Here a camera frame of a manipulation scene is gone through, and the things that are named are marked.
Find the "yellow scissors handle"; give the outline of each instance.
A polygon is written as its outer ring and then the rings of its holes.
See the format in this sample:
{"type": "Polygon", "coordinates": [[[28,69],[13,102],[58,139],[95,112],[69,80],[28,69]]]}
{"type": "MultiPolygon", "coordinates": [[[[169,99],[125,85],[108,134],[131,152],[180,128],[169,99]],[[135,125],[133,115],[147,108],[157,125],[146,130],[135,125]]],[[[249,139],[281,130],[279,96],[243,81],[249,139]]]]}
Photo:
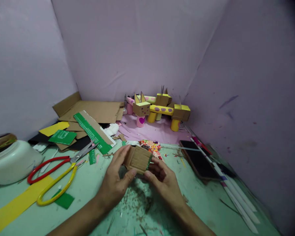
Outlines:
{"type": "Polygon", "coordinates": [[[53,203],[54,201],[56,201],[71,185],[72,180],[75,176],[77,167],[75,166],[75,163],[72,163],[72,165],[69,167],[69,169],[67,169],[62,175],[60,175],[57,179],[55,179],[50,185],[48,185],[39,195],[38,199],[37,199],[37,205],[39,206],[46,206],[49,205],[51,203],[53,203]],[[60,191],[60,193],[58,193],[56,196],[54,196],[53,198],[51,198],[50,200],[44,201],[43,202],[43,196],[45,193],[47,193],[47,191],[49,189],[51,189],[52,186],[54,186],[56,183],[59,182],[59,180],[61,180],[63,177],[65,177],[71,170],[73,169],[73,172],[71,174],[70,180],[69,182],[66,184],[66,186],[60,191]]]}

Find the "red scissors handle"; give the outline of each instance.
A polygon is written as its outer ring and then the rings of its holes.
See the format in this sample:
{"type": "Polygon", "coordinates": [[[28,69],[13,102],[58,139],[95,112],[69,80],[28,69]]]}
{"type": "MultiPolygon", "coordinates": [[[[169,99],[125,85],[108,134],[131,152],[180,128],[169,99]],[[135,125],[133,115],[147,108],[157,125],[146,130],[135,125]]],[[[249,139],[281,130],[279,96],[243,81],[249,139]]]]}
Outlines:
{"type": "Polygon", "coordinates": [[[38,167],[36,167],[31,173],[30,175],[27,177],[27,182],[29,184],[33,184],[36,183],[40,180],[42,180],[43,178],[45,178],[47,175],[50,175],[52,172],[54,172],[56,169],[58,169],[60,166],[62,166],[63,164],[70,162],[70,157],[69,156],[63,156],[63,157],[55,157],[52,159],[49,159],[45,162],[43,162],[42,164],[40,164],[38,167]],[[43,174],[42,176],[39,176],[38,178],[32,180],[33,176],[36,174],[37,171],[39,171],[44,165],[48,164],[49,162],[53,162],[53,161],[58,161],[58,160],[62,160],[64,159],[64,161],[60,162],[58,165],[56,165],[54,168],[52,168],[50,171],[48,171],[47,173],[43,174]]]}

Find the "pink heart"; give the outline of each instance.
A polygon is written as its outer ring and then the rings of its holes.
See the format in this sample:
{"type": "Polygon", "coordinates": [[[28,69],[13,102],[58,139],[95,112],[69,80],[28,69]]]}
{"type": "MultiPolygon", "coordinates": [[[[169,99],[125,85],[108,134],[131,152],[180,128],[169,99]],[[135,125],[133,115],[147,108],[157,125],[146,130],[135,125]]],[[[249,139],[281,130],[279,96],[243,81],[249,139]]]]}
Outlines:
{"type": "Polygon", "coordinates": [[[140,119],[139,119],[139,121],[140,121],[140,123],[141,123],[141,124],[144,124],[145,117],[143,117],[143,118],[140,118],[140,119]]]}

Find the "scissors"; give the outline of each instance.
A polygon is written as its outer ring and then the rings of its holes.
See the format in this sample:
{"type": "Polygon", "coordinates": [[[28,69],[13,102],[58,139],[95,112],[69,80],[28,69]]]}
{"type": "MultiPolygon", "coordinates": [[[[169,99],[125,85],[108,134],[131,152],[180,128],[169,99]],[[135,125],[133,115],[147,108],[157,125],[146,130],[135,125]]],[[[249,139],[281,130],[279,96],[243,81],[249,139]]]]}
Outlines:
{"type": "Polygon", "coordinates": [[[77,170],[77,166],[76,166],[76,162],[82,158],[83,156],[85,156],[89,151],[91,151],[92,149],[94,149],[98,144],[96,143],[94,146],[91,146],[92,143],[95,140],[92,140],[88,145],[86,145],[81,151],[79,151],[74,157],[69,157],[69,156],[62,156],[62,157],[55,157],[52,159],[49,159],[45,162],[43,162],[42,164],[40,164],[39,166],[37,166],[28,176],[27,178],[27,182],[29,184],[33,184],[36,183],[38,181],[40,181],[41,179],[45,178],[46,176],[48,176],[49,174],[51,174],[52,172],[54,172],[56,169],[58,169],[60,166],[62,166],[63,164],[70,162],[71,166],[69,167],[69,169],[67,169],[62,175],[60,175],[57,179],[55,179],[50,185],[48,185],[39,195],[38,199],[37,199],[37,204],[39,206],[46,206],[49,205],[51,203],[53,203],[54,201],[56,201],[71,185],[72,180],[75,176],[76,170],[77,170]],[[53,161],[58,161],[58,160],[62,160],[64,159],[61,163],[59,163],[58,165],[56,165],[54,168],[52,168],[50,171],[48,171],[47,173],[43,174],[42,176],[32,180],[33,176],[35,175],[35,173],[37,171],[39,171],[44,165],[46,165],[47,163],[53,162],[53,161]],[[59,182],[64,176],[66,176],[71,170],[73,169],[73,172],[71,174],[70,180],[69,182],[66,184],[66,186],[60,191],[60,193],[58,193],[56,196],[54,196],[53,198],[51,198],[50,200],[47,200],[45,202],[43,202],[43,196],[44,194],[51,189],[52,186],[54,186],[57,182],[59,182]]]}

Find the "green label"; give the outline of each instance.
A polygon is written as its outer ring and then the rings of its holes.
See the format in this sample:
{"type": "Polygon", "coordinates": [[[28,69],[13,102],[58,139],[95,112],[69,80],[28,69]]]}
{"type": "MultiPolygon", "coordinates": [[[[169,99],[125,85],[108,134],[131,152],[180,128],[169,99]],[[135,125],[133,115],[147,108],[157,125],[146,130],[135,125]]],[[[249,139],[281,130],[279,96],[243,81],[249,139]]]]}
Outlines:
{"type": "Polygon", "coordinates": [[[95,164],[95,163],[96,163],[95,150],[92,149],[89,152],[89,164],[92,165],[92,164],[95,164]]]}
{"type": "Polygon", "coordinates": [[[96,132],[96,130],[87,122],[87,120],[80,114],[76,113],[73,116],[79,125],[84,129],[87,135],[90,137],[91,140],[94,140],[94,143],[98,143],[97,148],[98,150],[104,155],[112,149],[111,145],[107,144],[102,137],[96,132]]]}
{"type": "Polygon", "coordinates": [[[64,145],[70,145],[73,139],[76,137],[76,133],[65,130],[57,130],[53,136],[48,140],[53,143],[60,143],[64,145]]]}

